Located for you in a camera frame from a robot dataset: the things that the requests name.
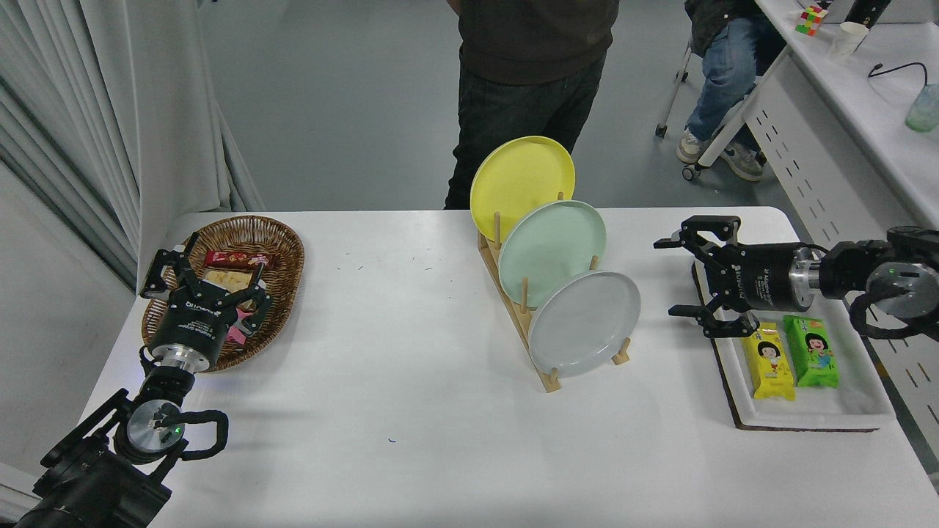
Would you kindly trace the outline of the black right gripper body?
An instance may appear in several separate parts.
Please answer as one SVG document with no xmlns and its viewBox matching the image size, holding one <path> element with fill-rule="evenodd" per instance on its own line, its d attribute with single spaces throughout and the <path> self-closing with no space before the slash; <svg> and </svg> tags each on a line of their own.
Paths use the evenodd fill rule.
<svg viewBox="0 0 939 528">
<path fill-rule="evenodd" d="M 722 260 L 728 266 L 731 286 L 725 307 L 738 313 L 802 311 L 803 303 L 789 277 L 802 247 L 801 243 L 725 245 Z"/>
</svg>

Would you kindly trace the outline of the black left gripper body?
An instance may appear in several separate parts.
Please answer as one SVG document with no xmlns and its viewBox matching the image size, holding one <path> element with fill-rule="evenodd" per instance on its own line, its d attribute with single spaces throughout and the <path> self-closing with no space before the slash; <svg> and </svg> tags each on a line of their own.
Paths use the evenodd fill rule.
<svg viewBox="0 0 939 528">
<path fill-rule="evenodd" d="M 215 365 L 237 320 L 232 305 L 221 307 L 211 298 L 200 303 L 186 292 L 173 294 L 150 339 L 151 355 L 161 365 Z"/>
</svg>

